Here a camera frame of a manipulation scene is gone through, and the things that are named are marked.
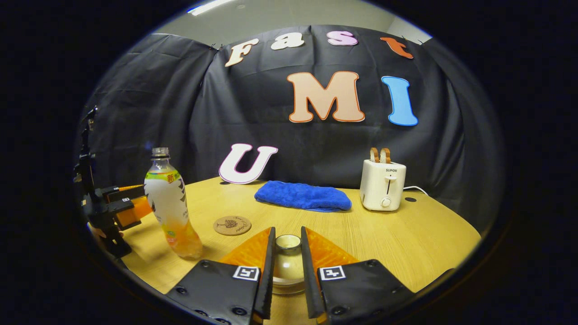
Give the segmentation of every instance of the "black cloth backdrop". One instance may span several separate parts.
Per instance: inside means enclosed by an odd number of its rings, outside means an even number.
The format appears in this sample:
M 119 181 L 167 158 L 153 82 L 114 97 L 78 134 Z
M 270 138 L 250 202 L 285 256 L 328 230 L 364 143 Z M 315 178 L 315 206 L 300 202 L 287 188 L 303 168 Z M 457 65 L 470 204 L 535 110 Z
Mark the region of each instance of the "black cloth backdrop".
M 329 31 L 349 31 L 355 46 L 329 44 Z M 272 50 L 275 38 L 303 34 L 300 47 Z M 408 60 L 380 40 L 391 37 L 413 54 Z M 243 61 L 225 63 L 231 47 L 258 38 Z M 359 75 L 361 122 L 331 116 L 292 123 L 293 85 L 287 76 L 310 72 L 323 87 L 337 71 Z M 388 120 L 392 102 L 381 77 L 400 77 L 419 122 Z M 91 151 L 95 185 L 140 184 L 150 149 L 167 146 L 187 183 L 218 176 L 234 143 L 248 143 L 238 171 L 248 170 L 257 147 L 274 146 L 261 179 L 359 188 L 371 147 L 388 147 L 407 166 L 405 186 L 416 185 L 482 232 L 503 192 L 503 150 L 493 108 L 475 78 L 435 40 L 423 45 L 371 29 L 339 25 L 284 28 L 215 50 L 181 36 L 152 34 L 122 56 L 87 103 L 98 105 Z

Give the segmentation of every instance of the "white letter u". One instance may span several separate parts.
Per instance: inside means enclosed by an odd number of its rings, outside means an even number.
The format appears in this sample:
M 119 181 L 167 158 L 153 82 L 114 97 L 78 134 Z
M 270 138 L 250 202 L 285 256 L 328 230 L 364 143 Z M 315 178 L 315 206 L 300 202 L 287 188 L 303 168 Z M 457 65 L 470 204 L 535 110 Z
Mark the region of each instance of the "white letter u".
M 263 169 L 265 168 L 265 164 L 269 161 L 269 158 L 272 154 L 277 153 L 279 151 L 275 147 L 269 146 L 261 146 L 257 148 L 259 152 L 259 156 L 255 159 L 253 166 L 251 169 L 245 173 L 240 173 L 236 170 L 237 164 L 243 158 L 245 152 L 251 150 L 253 147 L 246 143 L 236 143 L 231 146 L 231 152 L 225 158 L 223 163 L 221 164 L 221 168 L 218 170 L 219 176 L 229 183 L 233 184 L 248 184 L 252 181 L 256 180 Z

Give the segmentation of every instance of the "white wall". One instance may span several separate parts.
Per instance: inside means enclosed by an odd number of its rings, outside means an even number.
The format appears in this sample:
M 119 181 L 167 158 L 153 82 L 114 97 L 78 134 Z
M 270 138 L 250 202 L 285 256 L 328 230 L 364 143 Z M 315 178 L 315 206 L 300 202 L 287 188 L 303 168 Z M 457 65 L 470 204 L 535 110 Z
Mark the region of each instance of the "white wall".
M 387 32 L 394 19 L 393 14 L 360 0 L 234 0 L 198 16 L 184 14 L 155 32 L 219 47 L 296 25 L 347 25 Z
M 425 43 L 426 40 L 432 38 L 429 34 L 417 28 L 415 25 L 395 16 L 387 32 L 389 34 L 405 37 L 414 43 Z

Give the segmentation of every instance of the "blue towel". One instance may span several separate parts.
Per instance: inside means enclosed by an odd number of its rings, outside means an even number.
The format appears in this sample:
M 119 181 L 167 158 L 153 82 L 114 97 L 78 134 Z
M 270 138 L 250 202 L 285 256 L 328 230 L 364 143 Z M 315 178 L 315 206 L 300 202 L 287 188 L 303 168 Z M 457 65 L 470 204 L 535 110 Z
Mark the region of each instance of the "blue towel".
M 256 193 L 255 200 L 276 205 L 318 212 L 336 212 L 351 209 L 351 201 L 333 187 L 283 183 L 270 180 Z

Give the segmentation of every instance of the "orange letter m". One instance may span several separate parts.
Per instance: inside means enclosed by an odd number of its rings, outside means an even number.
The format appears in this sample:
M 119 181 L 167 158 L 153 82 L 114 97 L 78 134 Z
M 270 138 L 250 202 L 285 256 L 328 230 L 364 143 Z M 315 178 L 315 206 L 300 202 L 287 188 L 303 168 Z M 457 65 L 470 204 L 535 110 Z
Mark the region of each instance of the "orange letter m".
M 331 77 L 327 88 L 309 72 L 293 73 L 287 80 L 293 84 L 295 90 L 295 106 L 289 120 L 294 123 L 303 123 L 313 120 L 313 114 L 307 109 L 308 102 L 320 119 L 325 120 L 329 115 L 333 102 L 337 101 L 337 109 L 333 118 L 343 122 L 360 122 L 365 114 L 360 111 L 357 101 L 355 81 L 359 75 L 351 71 L 337 71 Z

